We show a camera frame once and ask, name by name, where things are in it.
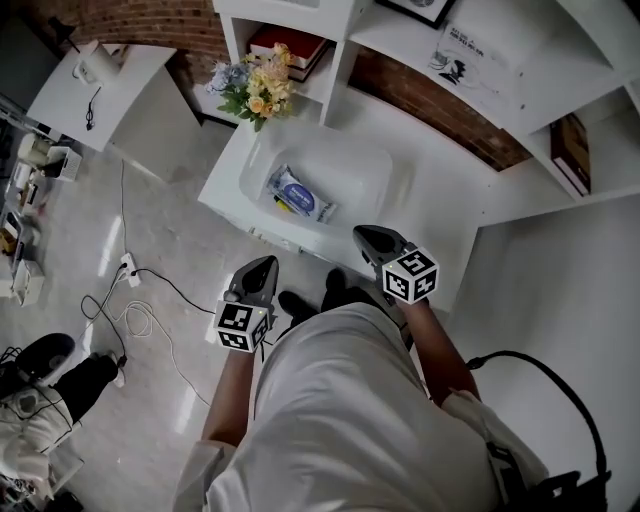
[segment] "black shoe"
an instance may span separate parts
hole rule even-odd
[[[287,315],[291,315],[297,320],[308,320],[318,314],[316,309],[309,306],[304,299],[293,292],[281,292],[280,295],[278,295],[278,302]]]
[[[347,289],[347,277],[344,275],[344,272],[339,268],[334,268],[327,275],[327,292],[340,292],[342,290]]]

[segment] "brick wall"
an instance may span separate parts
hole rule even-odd
[[[76,31],[76,43],[138,43],[177,48],[169,71],[183,86],[205,83],[218,60],[229,56],[211,0],[18,0],[25,14],[46,34],[51,16]],[[417,71],[363,49],[351,85],[414,115],[503,170],[529,154],[466,103]]]

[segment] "power plug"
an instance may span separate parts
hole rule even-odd
[[[135,262],[133,261],[133,255],[128,252],[122,258],[120,258],[122,263],[125,263],[127,266],[124,268],[125,275],[127,276],[127,280],[129,281],[129,286],[131,288],[135,288],[136,286],[140,286],[140,275],[136,273],[136,275],[132,275],[132,272],[138,269],[136,267]]]

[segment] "white countertop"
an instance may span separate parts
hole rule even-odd
[[[116,46],[105,45],[109,51]],[[174,48],[131,45],[117,80],[96,96],[95,126],[87,131],[87,107],[98,86],[84,85],[72,76],[78,57],[72,49],[44,84],[27,116],[103,151],[138,95],[175,52]]]
[[[349,89],[331,125],[386,149],[394,162],[393,184],[376,223],[393,228],[438,260],[441,280],[430,296],[434,307],[450,311],[462,282],[482,206],[497,173],[450,139],[412,116]],[[199,200],[222,215],[289,240],[304,250],[373,277],[351,236],[322,236],[264,215],[242,194],[239,177],[253,146],[251,126],[235,131],[217,161]]]

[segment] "picture frame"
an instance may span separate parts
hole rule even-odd
[[[401,12],[438,29],[456,0],[375,0],[376,3]]]

